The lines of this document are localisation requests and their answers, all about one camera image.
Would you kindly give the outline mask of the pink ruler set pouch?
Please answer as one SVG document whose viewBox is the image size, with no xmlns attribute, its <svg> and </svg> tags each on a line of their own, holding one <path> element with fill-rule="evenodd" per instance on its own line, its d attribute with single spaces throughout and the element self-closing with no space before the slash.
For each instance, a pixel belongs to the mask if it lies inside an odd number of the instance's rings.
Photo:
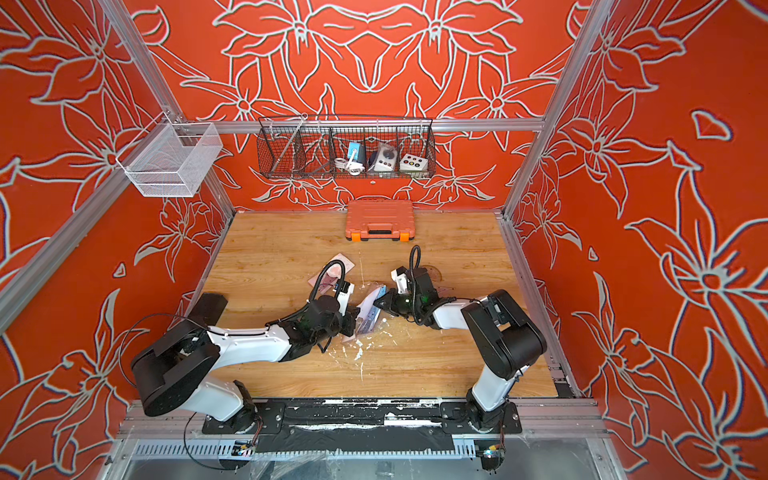
<svg viewBox="0 0 768 480">
<path fill-rule="evenodd" d="M 374 302 L 383 297 L 388 287 L 383 284 L 372 284 L 363 301 L 358 305 L 359 312 L 355 320 L 355 330 L 351 336 L 342 336 L 342 342 L 353 340 L 372 334 L 379 325 L 382 310 L 374 305 Z"/>
</svg>

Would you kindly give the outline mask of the clear brown protractor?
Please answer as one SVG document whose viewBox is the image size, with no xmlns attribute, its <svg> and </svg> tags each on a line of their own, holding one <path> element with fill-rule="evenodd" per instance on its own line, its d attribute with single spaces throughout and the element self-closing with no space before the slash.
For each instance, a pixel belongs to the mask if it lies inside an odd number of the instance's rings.
<svg viewBox="0 0 768 480">
<path fill-rule="evenodd" d="M 427 267 L 426 270 L 433 283 L 441 283 L 444 281 L 443 275 L 439 269 Z"/>
</svg>

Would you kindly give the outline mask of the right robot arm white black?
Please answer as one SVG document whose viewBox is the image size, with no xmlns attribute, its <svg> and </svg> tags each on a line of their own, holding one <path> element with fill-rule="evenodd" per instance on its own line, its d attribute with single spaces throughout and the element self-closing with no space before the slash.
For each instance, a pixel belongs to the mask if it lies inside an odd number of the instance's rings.
<svg viewBox="0 0 768 480">
<path fill-rule="evenodd" d="M 460 420 L 479 433 L 499 430 L 512 387 L 547 351 L 544 335 L 504 289 L 482 298 L 440 296 L 421 256 L 413 246 L 408 265 L 392 272 L 395 286 L 373 305 L 419 326 L 468 331 L 484 367 L 468 390 Z"/>
</svg>

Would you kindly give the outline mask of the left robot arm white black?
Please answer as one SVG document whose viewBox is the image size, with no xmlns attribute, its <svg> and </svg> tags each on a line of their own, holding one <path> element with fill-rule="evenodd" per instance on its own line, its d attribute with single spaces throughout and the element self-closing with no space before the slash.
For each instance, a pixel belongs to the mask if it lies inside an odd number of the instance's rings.
<svg viewBox="0 0 768 480">
<path fill-rule="evenodd" d="M 349 308 L 354 285 L 346 273 L 343 260 L 331 260 L 303 307 L 261 328 L 226 329 L 180 320 L 131 361 L 144 414 L 159 417 L 186 410 L 236 433 L 254 426 L 260 416 L 244 384 L 212 373 L 240 364 L 294 361 L 314 349 L 325 352 L 339 335 L 352 336 L 357 311 Z"/>
</svg>

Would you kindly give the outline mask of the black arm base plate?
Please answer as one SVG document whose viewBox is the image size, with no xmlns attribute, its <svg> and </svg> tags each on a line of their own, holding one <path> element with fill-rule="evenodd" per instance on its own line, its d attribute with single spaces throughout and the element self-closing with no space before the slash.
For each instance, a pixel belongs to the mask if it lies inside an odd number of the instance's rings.
<svg viewBox="0 0 768 480">
<path fill-rule="evenodd" d="M 511 402 L 491 412 L 471 406 L 464 398 L 271 398 L 255 401 L 256 417 L 246 430 L 232 421 L 210 416 L 206 435 L 277 434 L 290 427 L 308 430 L 377 427 L 429 428 L 448 434 L 519 434 L 517 406 Z"/>
</svg>

